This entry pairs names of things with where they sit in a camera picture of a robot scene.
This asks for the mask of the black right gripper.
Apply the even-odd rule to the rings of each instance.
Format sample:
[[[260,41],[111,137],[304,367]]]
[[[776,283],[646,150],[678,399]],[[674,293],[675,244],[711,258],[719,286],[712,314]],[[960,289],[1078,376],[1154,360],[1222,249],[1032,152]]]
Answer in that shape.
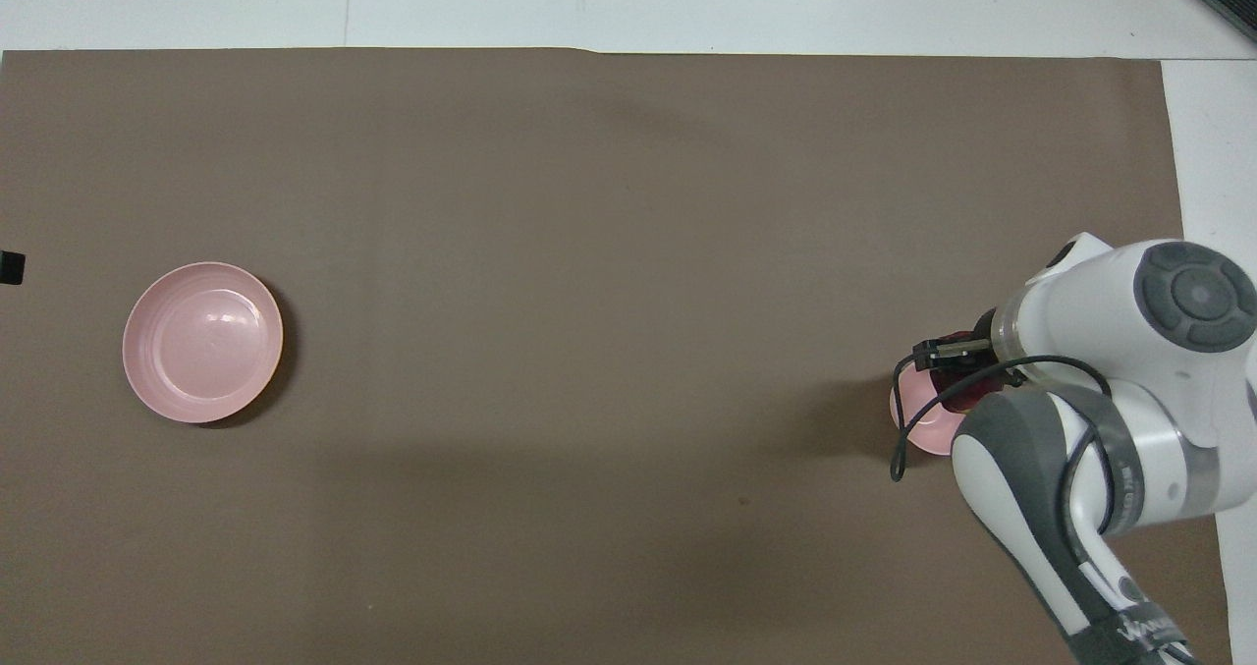
[[[998,334],[1001,308],[992,307],[978,317],[970,329],[970,338],[921,339],[913,348],[913,363],[918,371],[975,371],[1001,363],[1001,334]]]

